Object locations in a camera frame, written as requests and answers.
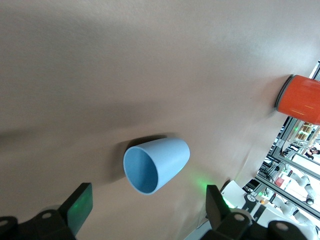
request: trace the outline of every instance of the light blue plastic cup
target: light blue plastic cup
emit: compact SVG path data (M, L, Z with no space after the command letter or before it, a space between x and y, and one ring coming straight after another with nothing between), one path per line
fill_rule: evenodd
M162 138L128 148L123 157L127 179L141 194L151 195L186 165L190 150L180 138Z

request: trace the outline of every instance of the green light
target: green light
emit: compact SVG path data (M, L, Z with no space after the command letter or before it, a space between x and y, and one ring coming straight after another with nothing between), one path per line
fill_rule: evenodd
M223 200L225 201L225 203L228 205L229 208L231 209L235 209L236 207L231 203L229 202L224 196L223 196Z
M93 208L92 185L90 184L67 212L67 225L76 235Z
M203 179L203 178L198 178L196 180L196 184L197 186L200 188L201 192L206 194L207 193L207 185L210 185L210 183L208 183L207 180Z

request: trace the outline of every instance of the orange cup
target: orange cup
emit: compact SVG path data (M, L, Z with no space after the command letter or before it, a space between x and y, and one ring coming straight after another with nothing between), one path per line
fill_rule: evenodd
M320 82L291 75L284 83L275 107L280 113L320 125Z

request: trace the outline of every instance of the white machine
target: white machine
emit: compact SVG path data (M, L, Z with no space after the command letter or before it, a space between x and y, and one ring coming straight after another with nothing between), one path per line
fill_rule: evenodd
M302 213L297 212L298 209L296 206L285 204L279 198L275 200L275 203L278 204L282 212L275 209L270 203L262 205L254 196L246 193L235 181L231 181L226 185L221 191L221 194L226 202L233 205L235 209L248 211L252 220L265 228L268 227L269 222L274 220L287 221L297 226L308 240L319 239L315 225L302 215ZM292 215L298 219L298 222L289 218Z

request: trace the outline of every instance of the screw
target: screw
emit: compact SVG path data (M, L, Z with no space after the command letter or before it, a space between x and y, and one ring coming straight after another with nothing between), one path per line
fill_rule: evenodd
M5 226L5 225L7 225L8 223L9 223L8 220L2 220L2 221L0 221L0 227Z
M42 215L42 218L43 218L43 219L48 219L48 218L50 218L51 216L52 216L52 214L51 214L50 212L47 212L47 213L45 213L45 214Z
M235 218L235 220L237 220L237 221L239 221L239 222L242 222L242 221L245 220L245 217L242 216L242 215L240 215L240 214L234 215L234 218Z
M288 231L289 230L289 227L287 225L285 225L284 223L282 222L277 222L276 224L276 227L284 232Z

